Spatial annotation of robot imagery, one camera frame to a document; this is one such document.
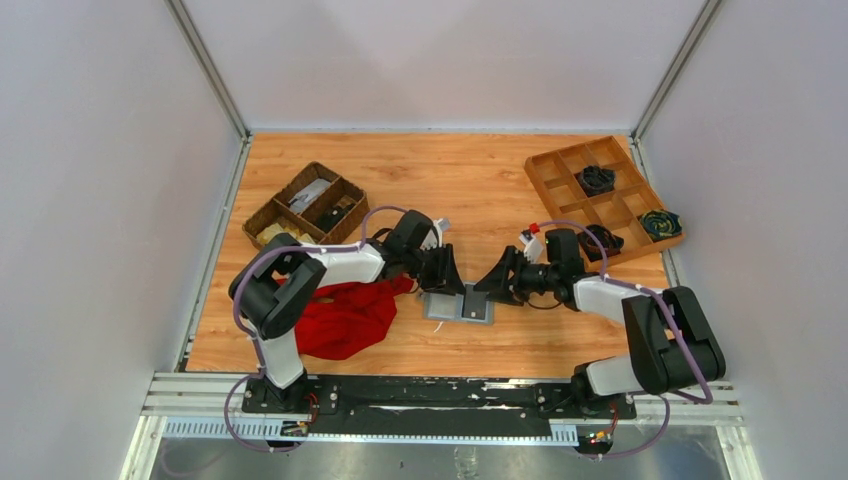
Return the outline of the grey card holder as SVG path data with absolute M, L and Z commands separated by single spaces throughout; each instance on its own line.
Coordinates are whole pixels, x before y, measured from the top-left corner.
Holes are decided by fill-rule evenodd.
M 465 294 L 473 289 L 473 283 L 465 283 Z M 423 316 L 440 322 L 466 323 L 490 326 L 494 324 L 494 303 L 487 300 L 487 319 L 485 322 L 475 322 L 465 319 L 462 315 L 464 295 L 444 295 L 424 293 Z

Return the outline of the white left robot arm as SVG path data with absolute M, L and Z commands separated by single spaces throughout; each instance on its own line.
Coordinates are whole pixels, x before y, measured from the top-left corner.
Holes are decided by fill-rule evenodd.
M 394 227 L 354 243 L 272 238 L 229 287 L 236 326 L 257 355 L 257 379 L 286 392 L 306 375 L 303 355 L 346 359 L 382 341 L 401 294 L 464 294 L 449 227 L 446 218 L 405 210 Z

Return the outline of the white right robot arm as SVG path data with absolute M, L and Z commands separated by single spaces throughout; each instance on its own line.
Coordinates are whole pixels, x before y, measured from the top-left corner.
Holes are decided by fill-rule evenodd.
M 692 289 L 664 290 L 618 280 L 607 272 L 608 250 L 588 227 L 568 220 L 530 225 L 522 250 L 505 248 L 474 288 L 501 304 L 523 306 L 550 293 L 562 306 L 600 315 L 625 328 L 625 355 L 576 367 L 575 398 L 673 394 L 709 404 L 710 382 L 726 372 L 723 352 Z

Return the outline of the dark grey credit card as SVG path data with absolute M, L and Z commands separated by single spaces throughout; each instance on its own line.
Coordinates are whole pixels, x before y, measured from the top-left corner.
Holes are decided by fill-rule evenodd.
M 487 319 L 487 294 L 474 289 L 464 296 L 462 315 L 465 319 L 475 322 L 485 322 Z

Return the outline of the grey card in basket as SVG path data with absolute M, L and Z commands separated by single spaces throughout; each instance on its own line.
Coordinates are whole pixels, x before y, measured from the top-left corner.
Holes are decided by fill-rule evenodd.
M 324 178 L 317 178 L 311 181 L 308 185 L 296 192 L 289 200 L 288 208 L 300 214 L 306 210 L 324 191 L 326 191 L 332 182 Z

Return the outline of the yellow cards in basket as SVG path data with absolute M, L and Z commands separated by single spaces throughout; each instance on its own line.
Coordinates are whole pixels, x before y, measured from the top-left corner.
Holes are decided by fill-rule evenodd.
M 258 235 L 258 242 L 264 246 L 267 245 L 272 239 L 281 234 L 288 234 L 292 238 L 294 238 L 297 242 L 309 243 L 312 244 L 314 239 L 305 231 L 291 226 L 284 226 L 279 223 L 274 223 L 265 229 L 263 229 Z

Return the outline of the dark rolled belt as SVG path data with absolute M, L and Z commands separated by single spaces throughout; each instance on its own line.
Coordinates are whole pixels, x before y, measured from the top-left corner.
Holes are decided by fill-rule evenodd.
M 621 253 L 625 244 L 625 240 L 622 237 L 615 235 L 606 227 L 598 224 L 590 224 L 586 229 L 597 239 L 597 241 L 593 240 L 586 232 L 577 234 L 578 243 L 589 261 L 602 260 L 603 255 L 601 251 L 604 251 L 607 258 Z

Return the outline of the black item in basket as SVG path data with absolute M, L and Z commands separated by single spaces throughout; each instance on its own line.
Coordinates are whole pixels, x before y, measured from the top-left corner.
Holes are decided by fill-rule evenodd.
M 329 233 L 354 208 L 355 204 L 352 198 L 343 196 L 318 217 L 315 225 L 322 232 Z

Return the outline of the brown woven basket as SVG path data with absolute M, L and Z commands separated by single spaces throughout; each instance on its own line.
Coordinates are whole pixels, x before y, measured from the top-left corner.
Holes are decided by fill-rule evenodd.
M 278 233 L 302 243 L 340 244 L 361 226 L 370 206 L 364 189 L 319 163 L 307 164 L 242 224 L 261 249 Z

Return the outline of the red cloth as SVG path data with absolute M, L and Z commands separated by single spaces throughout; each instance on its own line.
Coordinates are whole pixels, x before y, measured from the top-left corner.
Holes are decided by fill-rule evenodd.
M 413 286 L 411 278 L 400 276 L 319 288 L 295 326 L 299 353 L 340 361 L 383 341 L 398 312 L 396 298 Z

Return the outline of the wooden compartment tray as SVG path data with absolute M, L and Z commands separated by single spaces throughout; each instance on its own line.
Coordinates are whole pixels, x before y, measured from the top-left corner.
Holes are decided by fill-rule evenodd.
M 552 219 L 600 236 L 610 266 L 659 254 L 686 238 L 682 218 L 613 136 L 532 155 L 524 170 Z

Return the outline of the black rolled belt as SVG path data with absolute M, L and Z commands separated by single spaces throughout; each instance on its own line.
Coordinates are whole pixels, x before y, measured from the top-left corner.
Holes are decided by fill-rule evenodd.
M 578 185 L 587 197 L 594 197 L 614 190 L 616 173 L 612 169 L 590 165 L 575 175 Z

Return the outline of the blue yellow rolled tie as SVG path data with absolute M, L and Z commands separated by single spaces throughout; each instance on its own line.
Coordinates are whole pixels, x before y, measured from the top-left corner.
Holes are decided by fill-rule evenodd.
M 680 217 L 667 210 L 649 210 L 640 215 L 638 221 L 654 243 L 678 237 L 683 233 Z

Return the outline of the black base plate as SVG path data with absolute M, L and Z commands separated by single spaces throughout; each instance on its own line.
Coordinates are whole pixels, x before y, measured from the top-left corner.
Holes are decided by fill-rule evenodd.
M 246 414 L 304 414 L 315 433 L 425 437 L 537 437 L 554 420 L 633 420 L 623 396 L 584 402 L 566 381 L 306 375 L 286 390 L 250 380 Z

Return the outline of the aluminium frame rail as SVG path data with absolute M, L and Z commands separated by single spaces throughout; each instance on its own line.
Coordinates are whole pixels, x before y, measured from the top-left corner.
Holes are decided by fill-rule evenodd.
M 237 374 L 157 373 L 144 400 L 145 416 L 164 418 L 168 438 L 247 441 L 369 442 L 455 445 L 575 446 L 579 438 L 613 428 L 741 427 L 736 392 L 713 383 L 716 402 L 697 405 L 674 395 L 619 400 L 603 412 L 582 413 L 561 399 L 562 384 L 480 378 L 312 376 L 312 398 L 285 413 L 260 398 Z

